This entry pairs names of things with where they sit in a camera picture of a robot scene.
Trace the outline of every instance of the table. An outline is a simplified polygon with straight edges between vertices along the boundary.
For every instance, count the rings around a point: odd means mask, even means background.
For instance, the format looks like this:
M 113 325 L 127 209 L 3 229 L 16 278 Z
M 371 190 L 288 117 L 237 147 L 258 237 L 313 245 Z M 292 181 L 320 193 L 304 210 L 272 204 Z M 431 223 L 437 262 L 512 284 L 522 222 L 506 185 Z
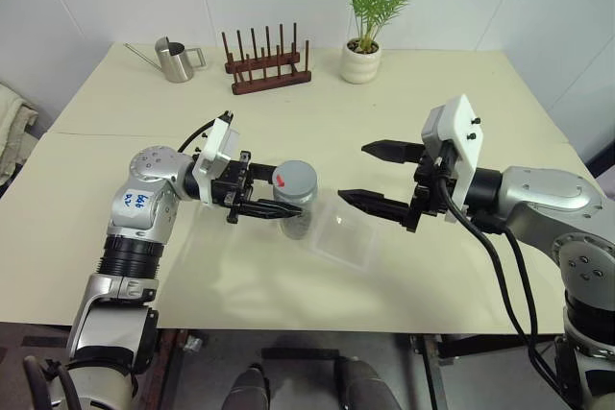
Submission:
M 337 244 L 360 252 L 353 242 L 367 231 L 375 236 L 373 264 L 361 272 L 285 238 L 275 222 L 240 217 L 233 226 L 224 209 L 184 203 L 160 261 L 161 327 L 513 332 L 489 258 L 461 226 L 426 217 L 407 233 L 354 212 L 335 191 L 365 188 L 407 201 L 414 166 L 378 161 L 360 146 L 418 141 L 429 109 L 461 92 L 483 120 L 481 166 L 552 167 L 589 178 L 566 138 L 501 53 L 390 51 L 366 85 L 340 81 L 338 51 L 313 55 L 311 84 L 233 96 L 219 51 L 206 50 L 209 68 L 192 81 L 170 84 L 130 51 L 111 47 L 0 201 L 0 321 L 71 324 L 131 157 L 155 144 L 177 148 L 232 109 L 240 149 L 253 161 L 299 158 L 314 166 L 320 205 L 360 226 Z M 513 305 L 526 312 L 514 258 L 503 239 L 494 241 Z M 559 272 L 545 255 L 523 250 L 540 331 L 561 332 Z

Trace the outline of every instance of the person's leg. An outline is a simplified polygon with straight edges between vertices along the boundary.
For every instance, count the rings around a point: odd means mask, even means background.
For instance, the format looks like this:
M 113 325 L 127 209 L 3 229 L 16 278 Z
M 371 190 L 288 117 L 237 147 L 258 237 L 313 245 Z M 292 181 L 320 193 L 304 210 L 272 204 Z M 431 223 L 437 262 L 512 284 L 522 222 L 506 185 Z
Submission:
M 335 385 L 341 408 L 348 410 L 402 410 L 386 383 L 362 360 L 338 357 Z
M 269 382 L 262 367 L 251 365 L 234 382 L 222 410 L 268 410 Z

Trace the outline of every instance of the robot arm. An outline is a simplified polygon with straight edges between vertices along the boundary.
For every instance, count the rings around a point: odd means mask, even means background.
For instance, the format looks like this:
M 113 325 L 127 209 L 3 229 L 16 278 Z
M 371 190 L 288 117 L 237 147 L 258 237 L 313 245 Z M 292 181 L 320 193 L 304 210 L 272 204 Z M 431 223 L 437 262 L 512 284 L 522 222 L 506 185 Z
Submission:
M 384 140 L 363 146 L 383 160 L 418 163 L 409 205 L 372 191 L 338 193 L 350 205 L 415 232 L 422 215 L 447 212 L 438 191 L 445 179 L 455 204 L 479 228 L 481 217 L 495 219 L 546 254 L 566 287 L 565 336 L 556 342 L 560 394 L 576 406 L 597 408 L 615 398 L 615 203 L 568 172 L 476 168 L 479 123 L 461 97 L 431 112 L 423 144 Z
M 238 137 L 231 120 L 229 113 L 215 119 L 194 158 L 154 146 L 132 159 L 129 178 L 113 198 L 104 254 L 89 277 L 67 343 L 66 368 L 83 408 L 131 406 L 134 375 L 145 372 L 154 355 L 158 312 L 146 303 L 156 297 L 159 260 L 180 201 L 229 208 L 230 223 L 240 214 L 273 219 L 301 213 L 293 205 L 250 200 L 253 181 L 271 182 L 275 167 L 250 164 L 249 152 L 231 160 Z M 49 384 L 54 408 L 71 410 L 65 392 L 54 377 Z

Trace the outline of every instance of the white wall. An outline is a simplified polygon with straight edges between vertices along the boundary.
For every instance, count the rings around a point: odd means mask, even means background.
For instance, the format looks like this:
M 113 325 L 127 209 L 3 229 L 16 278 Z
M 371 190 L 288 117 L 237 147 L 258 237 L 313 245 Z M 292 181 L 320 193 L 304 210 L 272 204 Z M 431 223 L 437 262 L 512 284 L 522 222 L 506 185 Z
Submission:
M 411 0 L 380 42 L 504 49 L 588 159 L 615 137 L 613 8 L 614 0 Z M 347 0 L 0 0 L 0 82 L 39 105 L 44 130 L 112 41 L 169 35 L 221 45 L 221 31 L 293 20 L 316 47 L 354 33 Z

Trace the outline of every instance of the gray cup lid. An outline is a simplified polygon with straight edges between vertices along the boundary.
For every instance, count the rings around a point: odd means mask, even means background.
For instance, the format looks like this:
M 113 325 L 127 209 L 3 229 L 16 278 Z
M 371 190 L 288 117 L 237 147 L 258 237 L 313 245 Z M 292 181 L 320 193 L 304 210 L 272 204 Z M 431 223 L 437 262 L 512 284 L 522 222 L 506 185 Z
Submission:
M 274 195 L 297 200 L 316 192 L 318 179 L 311 165 L 301 160 L 289 160 L 273 171 Z

